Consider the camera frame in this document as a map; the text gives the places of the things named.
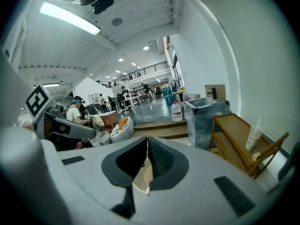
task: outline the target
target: step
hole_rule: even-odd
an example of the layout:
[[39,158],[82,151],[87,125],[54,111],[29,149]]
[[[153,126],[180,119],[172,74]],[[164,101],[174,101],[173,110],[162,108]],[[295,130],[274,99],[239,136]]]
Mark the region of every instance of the step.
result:
[[186,125],[179,127],[169,127],[162,129],[135,131],[131,137],[161,137],[165,139],[176,139],[188,137],[188,127]]
[[152,122],[138,123],[135,127],[135,131],[174,128],[174,127],[181,127],[186,125],[187,125],[187,120],[185,119],[182,119],[179,122],[174,122],[172,119],[165,119],[165,120],[157,120]]

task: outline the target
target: concrete floor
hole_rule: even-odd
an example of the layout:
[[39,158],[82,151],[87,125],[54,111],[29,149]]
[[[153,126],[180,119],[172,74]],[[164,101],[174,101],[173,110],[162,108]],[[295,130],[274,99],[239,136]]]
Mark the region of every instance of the concrete floor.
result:
[[146,104],[146,102],[142,102],[142,106],[136,105],[135,112],[130,111],[128,112],[128,115],[126,115],[126,113],[122,115],[119,112],[118,120],[120,120],[122,116],[130,117],[135,125],[141,122],[150,122],[172,118],[171,106],[167,105],[164,97],[157,99],[154,103],[148,102],[148,104]]

